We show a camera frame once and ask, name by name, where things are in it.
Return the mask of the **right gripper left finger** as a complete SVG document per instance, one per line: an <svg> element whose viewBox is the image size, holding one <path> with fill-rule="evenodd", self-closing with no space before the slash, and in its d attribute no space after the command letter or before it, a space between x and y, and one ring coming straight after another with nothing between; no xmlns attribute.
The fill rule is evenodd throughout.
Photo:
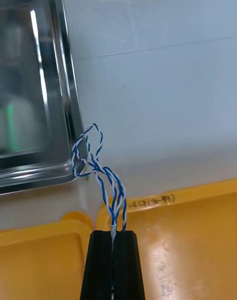
<svg viewBox="0 0 237 300"><path fill-rule="evenodd" d="M109 231L95 230L90 235L81 300L112 298L112 238Z"/></svg>

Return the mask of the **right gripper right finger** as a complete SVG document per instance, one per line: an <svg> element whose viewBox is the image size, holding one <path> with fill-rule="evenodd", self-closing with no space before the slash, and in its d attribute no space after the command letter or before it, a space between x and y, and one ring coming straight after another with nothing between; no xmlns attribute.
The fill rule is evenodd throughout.
<svg viewBox="0 0 237 300"><path fill-rule="evenodd" d="M116 233L113 258L114 299L144 300L137 236L133 231Z"/></svg>

